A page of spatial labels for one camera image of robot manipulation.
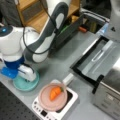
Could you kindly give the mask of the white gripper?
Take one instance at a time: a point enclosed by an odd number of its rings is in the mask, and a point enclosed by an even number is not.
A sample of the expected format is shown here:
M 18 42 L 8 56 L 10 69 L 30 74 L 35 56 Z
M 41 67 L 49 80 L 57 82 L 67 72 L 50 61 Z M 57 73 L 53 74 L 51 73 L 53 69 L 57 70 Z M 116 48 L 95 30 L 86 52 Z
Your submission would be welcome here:
M 24 78 L 24 79 L 27 79 L 28 81 L 32 82 L 35 80 L 36 78 L 36 73 L 35 71 L 29 67 L 29 66 L 26 66 L 24 64 L 22 64 L 19 68 L 18 68 L 18 74 Z

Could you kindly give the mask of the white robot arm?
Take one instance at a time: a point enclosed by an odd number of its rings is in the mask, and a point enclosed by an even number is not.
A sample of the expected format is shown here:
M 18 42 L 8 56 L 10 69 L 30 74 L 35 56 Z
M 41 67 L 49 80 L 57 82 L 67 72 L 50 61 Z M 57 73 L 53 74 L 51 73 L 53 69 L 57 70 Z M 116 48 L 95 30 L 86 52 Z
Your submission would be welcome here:
M 47 58 L 49 49 L 67 18 L 71 0 L 46 2 L 48 17 L 40 33 L 33 27 L 9 25 L 0 28 L 0 58 L 7 68 L 16 69 L 22 78 L 30 82 L 36 79 L 36 73 L 24 60 L 40 63 Z

